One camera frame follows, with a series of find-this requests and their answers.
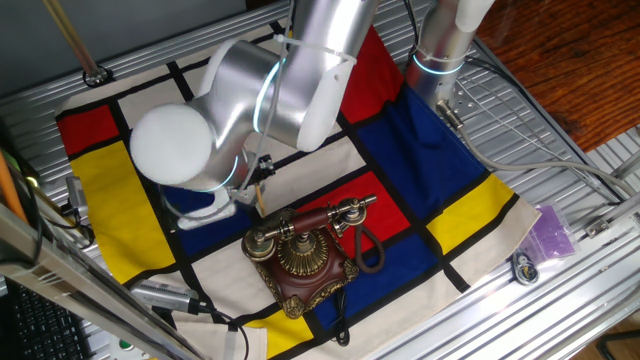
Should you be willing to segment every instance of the metal rod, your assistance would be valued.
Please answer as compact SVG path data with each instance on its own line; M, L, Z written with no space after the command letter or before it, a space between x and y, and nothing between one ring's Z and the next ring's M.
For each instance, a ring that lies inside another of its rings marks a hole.
M60 6L58 0L42 0L42 2L47 7L47 10L49 10L51 17L58 25L62 35L64 35L67 43L71 46L71 50L73 50L78 61L80 61L80 65L82 65L82 68L87 73L87 82L89 85L99 85L100 83L105 82L108 77L106 71L101 69L98 64L93 61L89 51L84 46L84 43L78 36L78 33L76 33L76 30L71 24L71 21L69 21L69 18L62 9L62 6Z
M34 253L35 230L2 204L0 234L1 256L17 252L29 258ZM206 358L64 238L56 238L55 243L44 240L33 269L0 260L0 274L158 359ZM44 283L43 278L55 281Z

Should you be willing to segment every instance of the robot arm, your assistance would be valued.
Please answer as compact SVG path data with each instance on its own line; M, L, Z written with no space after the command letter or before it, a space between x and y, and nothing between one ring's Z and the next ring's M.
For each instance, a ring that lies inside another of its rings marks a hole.
M131 136L131 154L149 179L213 192L240 185L243 151L263 132L274 78L282 83L268 136L303 151L322 144L338 114L379 0L306 0L296 3L293 45L279 56L245 41L227 41L211 58L198 97L162 105L143 116Z
M223 43L194 100L159 106L138 122L130 142L137 168L162 185L215 193L213 210L220 207L227 202L220 200L228 199L227 189L237 188L247 176L251 154L243 146L252 132L265 131L276 76L281 87L268 136L299 150L317 149L335 122L379 2L297 2L293 36L285 39L294 44L282 62L245 41ZM432 108L452 96L457 72L492 3L440 0L427 12L407 81ZM233 212L232 207L223 215ZM193 215L201 220L207 212ZM204 218L211 222L213 216Z

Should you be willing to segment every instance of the purple object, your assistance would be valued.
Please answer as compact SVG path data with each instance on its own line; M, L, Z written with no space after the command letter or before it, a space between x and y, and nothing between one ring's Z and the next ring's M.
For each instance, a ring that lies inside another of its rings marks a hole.
M570 232L563 225L553 206L541 205L536 209L542 215L533 225L520 248L535 264L575 254L576 249L569 237Z

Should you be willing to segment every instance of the wooden floor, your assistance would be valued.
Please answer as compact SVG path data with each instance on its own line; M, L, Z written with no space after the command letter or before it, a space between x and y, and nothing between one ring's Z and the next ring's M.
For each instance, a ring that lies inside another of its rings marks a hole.
M640 0L496 0L478 35L585 152L640 124Z

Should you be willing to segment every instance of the glowing blue ring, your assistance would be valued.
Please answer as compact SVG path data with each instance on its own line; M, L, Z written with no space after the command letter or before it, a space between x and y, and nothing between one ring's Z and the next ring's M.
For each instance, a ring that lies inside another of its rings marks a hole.
M457 68L453 69L453 70L449 70L449 71L436 71L436 70L431 70L427 67L425 67L424 65L420 64L420 62L418 61L418 58L416 58L415 55L413 55L413 60L416 62L416 64L418 66L420 66L420 69L432 73L432 74L436 74L436 75L447 75L447 74L453 74L454 72L460 70L460 68L462 67L462 65L464 65L464 63L460 64L460 66L458 66Z
M269 85L273 80L273 77L276 76L278 72L278 68L280 68L280 61L275 63L269 71L269 74L264 79L264 83L262 83L262 87L260 88L260 92L258 93L258 97L256 98L256 107L253 109L253 130L257 133L260 133L260 129L258 128L258 117L260 116L260 109L262 108L262 101L264 100L264 96L267 94L267 90L269 89Z
M218 190L220 187L224 186L224 184L228 183L229 180L231 180L231 178L233 177L233 174L236 172L236 168L238 167L238 156L236 156L236 161L233 163L233 170L231 170L231 173L229 174L229 176L227 176L227 178L222 182L222 184L214 187L211 190L204 190L204 191L199 191L199 192L214 192L216 190Z

